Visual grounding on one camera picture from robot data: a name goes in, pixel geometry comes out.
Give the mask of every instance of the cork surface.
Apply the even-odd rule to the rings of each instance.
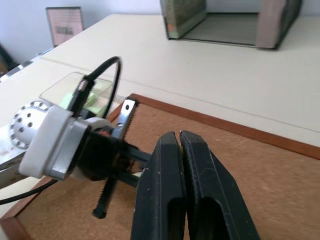
[[[203,137],[236,179],[262,240],[320,239],[320,161],[146,105],[126,140],[151,153],[159,136],[188,130]],[[19,216],[33,240],[129,240],[135,189],[118,183],[107,217],[91,215],[103,182],[68,178]]]

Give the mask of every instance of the white wall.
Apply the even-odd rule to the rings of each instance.
[[[207,0],[208,11],[255,12],[261,0]],[[0,43],[22,63],[52,47],[46,7],[80,6],[84,27],[112,13],[160,14],[160,0],[0,0]],[[303,14],[320,14],[320,0],[304,0]]]

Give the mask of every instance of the white table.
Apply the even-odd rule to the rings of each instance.
[[[167,40],[159,15],[111,15],[0,83],[0,126],[66,75],[88,74],[111,56],[123,59],[120,96],[137,93],[320,147],[320,17],[299,18],[279,51],[264,51]],[[1,198],[35,183],[26,181]]]

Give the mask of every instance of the wooden frame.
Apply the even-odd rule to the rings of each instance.
[[[195,120],[225,131],[233,132],[247,138],[251,138],[266,144],[274,145],[298,154],[302,154],[317,160],[320,160],[320,147],[312,146],[306,143],[291,140],[282,136],[277,136],[268,132],[260,131],[254,128],[243,126],[230,121],[222,120],[213,116],[205,115],[199,112],[188,110],[182,107],[171,105],[165,102],[154,100],[145,96],[131,94],[131,98],[137,99],[141,104],[160,109],[175,115],[182,116],[186,119]],[[120,104],[108,117],[110,122],[113,122],[119,115],[122,104]],[[34,189],[46,184],[51,180],[50,177],[45,177]],[[1,219],[0,224],[10,240],[31,240],[27,231],[20,224],[17,216],[39,195],[26,197],[20,200],[13,206]]]

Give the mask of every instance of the robotic arm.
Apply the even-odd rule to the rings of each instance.
[[[83,106],[94,80],[118,63],[110,102],[103,118]],[[138,106],[127,98],[115,127],[105,119],[120,76],[120,59],[111,58],[80,81],[68,110],[38,100],[0,129],[0,187],[25,176],[70,175],[106,180],[93,215],[106,217],[118,181],[137,187],[132,240],[182,240],[187,214],[191,240],[258,240],[259,236],[234,178],[198,135],[182,130],[161,136],[152,154],[124,138]],[[141,177],[132,167],[139,162]]]

